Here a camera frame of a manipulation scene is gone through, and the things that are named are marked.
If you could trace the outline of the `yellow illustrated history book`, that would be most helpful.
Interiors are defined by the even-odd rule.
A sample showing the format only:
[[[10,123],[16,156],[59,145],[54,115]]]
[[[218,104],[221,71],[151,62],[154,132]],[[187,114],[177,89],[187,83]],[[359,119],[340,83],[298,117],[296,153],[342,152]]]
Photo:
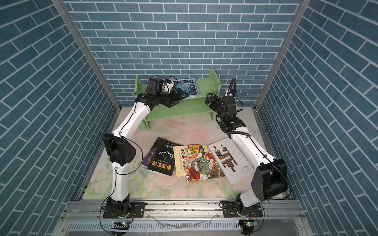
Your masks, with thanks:
[[[191,144],[173,147],[175,159],[175,171],[177,177],[186,176],[186,167],[191,167],[191,163],[202,157],[202,153],[208,152],[206,144]]]

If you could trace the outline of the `red green illustrated book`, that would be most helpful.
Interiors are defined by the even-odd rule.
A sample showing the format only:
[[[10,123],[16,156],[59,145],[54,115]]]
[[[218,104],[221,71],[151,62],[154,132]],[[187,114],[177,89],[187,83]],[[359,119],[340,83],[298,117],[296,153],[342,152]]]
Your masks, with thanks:
[[[191,167],[186,167],[186,179],[188,183],[225,176],[211,152],[202,153],[202,157],[195,159],[191,165]]]

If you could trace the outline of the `blue galaxy cover book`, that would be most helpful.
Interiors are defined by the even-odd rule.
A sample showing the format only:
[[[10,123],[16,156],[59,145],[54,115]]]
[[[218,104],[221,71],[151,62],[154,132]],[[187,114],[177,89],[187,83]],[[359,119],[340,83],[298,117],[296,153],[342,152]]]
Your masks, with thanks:
[[[188,95],[188,98],[201,96],[196,78],[179,79],[176,87]]]

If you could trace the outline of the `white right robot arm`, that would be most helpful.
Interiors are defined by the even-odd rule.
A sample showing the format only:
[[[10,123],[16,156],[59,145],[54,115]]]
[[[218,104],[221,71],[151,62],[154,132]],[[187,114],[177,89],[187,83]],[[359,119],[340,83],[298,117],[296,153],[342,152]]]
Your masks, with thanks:
[[[288,190],[287,164],[268,153],[237,117],[233,95],[219,98],[208,93],[205,103],[217,115],[217,123],[228,135],[209,146],[230,183],[253,175],[251,186],[237,195],[235,206],[240,215],[247,215],[259,203]]]

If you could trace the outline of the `white book brown stripes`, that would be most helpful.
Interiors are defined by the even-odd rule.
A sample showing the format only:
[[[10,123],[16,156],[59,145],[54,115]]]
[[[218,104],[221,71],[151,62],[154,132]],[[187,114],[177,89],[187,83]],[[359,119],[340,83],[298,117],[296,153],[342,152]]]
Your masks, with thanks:
[[[209,150],[231,184],[252,175],[255,171],[243,153],[229,138],[210,144]]]

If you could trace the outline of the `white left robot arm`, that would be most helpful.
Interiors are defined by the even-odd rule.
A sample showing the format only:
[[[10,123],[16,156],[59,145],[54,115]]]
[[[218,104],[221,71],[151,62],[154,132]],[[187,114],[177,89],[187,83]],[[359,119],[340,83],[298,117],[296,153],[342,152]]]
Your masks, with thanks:
[[[111,133],[104,135],[104,145],[112,164],[112,193],[106,199],[105,210],[115,218],[130,216],[128,177],[130,163],[136,156],[137,143],[131,140],[139,125],[157,105],[171,108],[189,97],[169,79],[150,78],[144,93],[139,94],[132,110]]]

